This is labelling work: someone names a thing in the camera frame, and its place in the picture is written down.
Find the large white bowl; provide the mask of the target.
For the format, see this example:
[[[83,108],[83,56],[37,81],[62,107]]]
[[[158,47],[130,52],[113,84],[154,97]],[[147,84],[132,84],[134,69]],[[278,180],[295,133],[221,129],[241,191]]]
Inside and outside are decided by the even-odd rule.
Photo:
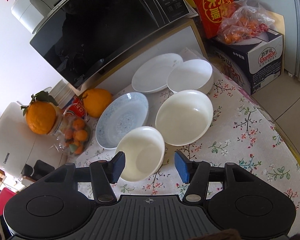
[[[155,127],[164,142],[183,146],[200,139],[213,119],[211,100],[197,90],[184,90],[169,97],[159,108]]]
[[[125,154],[125,168],[121,179],[128,182],[144,180],[158,171],[165,155],[165,142],[161,133],[149,126],[128,132],[119,142],[116,152]]]

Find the blue patterned plate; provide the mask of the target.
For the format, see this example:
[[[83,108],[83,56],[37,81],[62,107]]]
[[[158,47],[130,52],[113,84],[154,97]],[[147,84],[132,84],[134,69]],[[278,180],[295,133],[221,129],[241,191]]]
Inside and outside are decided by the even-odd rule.
[[[96,141],[107,150],[115,149],[131,130],[143,126],[149,115],[149,103],[139,92],[123,94],[102,113],[96,126]]]

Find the small white bowl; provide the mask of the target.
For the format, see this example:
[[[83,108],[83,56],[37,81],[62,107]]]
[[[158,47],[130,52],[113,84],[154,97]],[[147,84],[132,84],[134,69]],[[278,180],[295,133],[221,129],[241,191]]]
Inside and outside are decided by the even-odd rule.
[[[189,89],[208,94],[212,85],[213,67],[200,59],[183,62],[167,78],[167,86],[174,94]]]

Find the plain white plate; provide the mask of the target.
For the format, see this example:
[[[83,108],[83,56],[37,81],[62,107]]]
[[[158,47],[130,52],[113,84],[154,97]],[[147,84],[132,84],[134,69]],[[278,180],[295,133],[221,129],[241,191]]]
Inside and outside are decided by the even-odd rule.
[[[183,63],[175,53],[156,56],[145,62],[132,78],[132,88],[143,94],[159,92],[167,88],[167,79],[172,70]]]

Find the glass jar of small oranges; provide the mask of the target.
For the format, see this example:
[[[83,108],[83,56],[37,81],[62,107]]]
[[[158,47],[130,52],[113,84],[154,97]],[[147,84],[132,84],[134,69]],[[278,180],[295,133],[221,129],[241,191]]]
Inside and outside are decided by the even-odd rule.
[[[56,139],[58,150],[69,155],[80,155],[89,146],[91,128],[76,115],[59,114],[48,135]]]

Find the floral tablecloth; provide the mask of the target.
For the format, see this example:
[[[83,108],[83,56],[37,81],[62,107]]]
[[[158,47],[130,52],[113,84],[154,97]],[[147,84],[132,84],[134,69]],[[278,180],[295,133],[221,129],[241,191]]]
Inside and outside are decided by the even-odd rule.
[[[166,144],[159,171],[139,182],[122,179],[112,185],[117,198],[122,194],[185,194],[184,184],[174,167],[174,152],[180,150],[190,160],[207,161],[212,167],[236,163],[246,171],[281,191],[295,205],[296,219],[289,235],[300,233],[300,165],[290,152],[270,117],[234,81],[213,67],[213,86],[208,97],[213,105],[213,120],[207,132],[197,141],[174,147]],[[87,167],[97,160],[110,160],[115,150],[105,150],[96,141],[98,119],[90,118],[92,139],[80,155],[67,161]]]

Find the red paper cup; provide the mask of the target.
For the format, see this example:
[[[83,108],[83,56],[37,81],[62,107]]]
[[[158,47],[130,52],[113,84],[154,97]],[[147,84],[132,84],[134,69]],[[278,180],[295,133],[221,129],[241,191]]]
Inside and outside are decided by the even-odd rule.
[[[74,95],[63,108],[64,115],[75,115],[85,121],[88,120],[88,114],[83,106],[83,101]]]

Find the large orange on table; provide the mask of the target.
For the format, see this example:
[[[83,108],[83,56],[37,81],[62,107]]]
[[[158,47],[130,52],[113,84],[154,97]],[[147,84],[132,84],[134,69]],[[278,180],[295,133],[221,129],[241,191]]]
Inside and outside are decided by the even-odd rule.
[[[83,106],[89,116],[99,118],[113,101],[112,94],[100,88],[86,90],[82,94]]]

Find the orange with leaves on jar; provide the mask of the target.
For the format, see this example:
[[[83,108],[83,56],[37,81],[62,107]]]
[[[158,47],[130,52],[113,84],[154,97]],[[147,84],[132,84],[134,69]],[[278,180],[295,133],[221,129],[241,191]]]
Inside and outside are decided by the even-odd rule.
[[[41,90],[31,95],[31,102],[22,105],[26,123],[36,134],[49,134],[57,119],[58,103],[48,92]]]

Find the white air fryer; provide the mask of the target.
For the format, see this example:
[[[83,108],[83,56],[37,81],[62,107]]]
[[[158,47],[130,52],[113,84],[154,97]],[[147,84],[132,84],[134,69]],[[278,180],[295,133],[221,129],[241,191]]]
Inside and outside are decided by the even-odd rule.
[[[20,106],[12,102],[0,118],[0,169],[15,178],[37,181],[66,162],[50,135],[33,133]]]

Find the stack of paper cups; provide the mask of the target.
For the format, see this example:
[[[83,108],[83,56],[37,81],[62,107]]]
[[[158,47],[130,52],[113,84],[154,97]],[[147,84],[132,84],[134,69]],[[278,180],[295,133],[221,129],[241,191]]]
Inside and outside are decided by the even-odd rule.
[[[75,95],[74,91],[68,83],[64,80],[60,80],[55,87],[49,92],[55,101],[58,103],[58,107],[63,109]]]

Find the red plastic chair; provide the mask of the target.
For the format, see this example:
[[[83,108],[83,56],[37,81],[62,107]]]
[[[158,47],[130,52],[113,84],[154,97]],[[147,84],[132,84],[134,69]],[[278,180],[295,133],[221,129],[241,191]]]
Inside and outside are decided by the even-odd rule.
[[[0,191],[0,215],[3,214],[6,203],[15,195],[15,192],[6,187]]]

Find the white wooden shelf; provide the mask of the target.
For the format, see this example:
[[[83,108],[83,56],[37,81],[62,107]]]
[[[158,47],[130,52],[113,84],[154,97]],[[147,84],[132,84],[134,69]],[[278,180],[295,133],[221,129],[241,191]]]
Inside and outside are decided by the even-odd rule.
[[[184,48],[195,50],[207,58],[197,26],[190,18],[177,20],[145,38],[114,59],[100,73],[94,74],[80,90],[73,91],[81,96],[87,89],[96,87],[115,95],[131,84],[134,73],[146,61],[161,54],[179,53]]]

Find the black microwave oven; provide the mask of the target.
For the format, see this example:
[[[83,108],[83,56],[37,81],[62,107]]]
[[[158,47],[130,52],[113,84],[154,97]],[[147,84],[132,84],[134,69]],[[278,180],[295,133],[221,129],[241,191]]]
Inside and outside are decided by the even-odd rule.
[[[30,45],[72,87],[149,35],[186,16],[184,0],[17,0]]]

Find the bag of small oranges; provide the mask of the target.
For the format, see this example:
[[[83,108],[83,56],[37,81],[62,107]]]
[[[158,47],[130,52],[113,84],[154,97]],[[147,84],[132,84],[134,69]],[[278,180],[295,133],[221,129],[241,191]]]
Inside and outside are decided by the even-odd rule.
[[[275,23],[262,5],[253,7],[247,4],[247,0],[223,4],[221,17],[217,40],[227,45],[265,33]]]

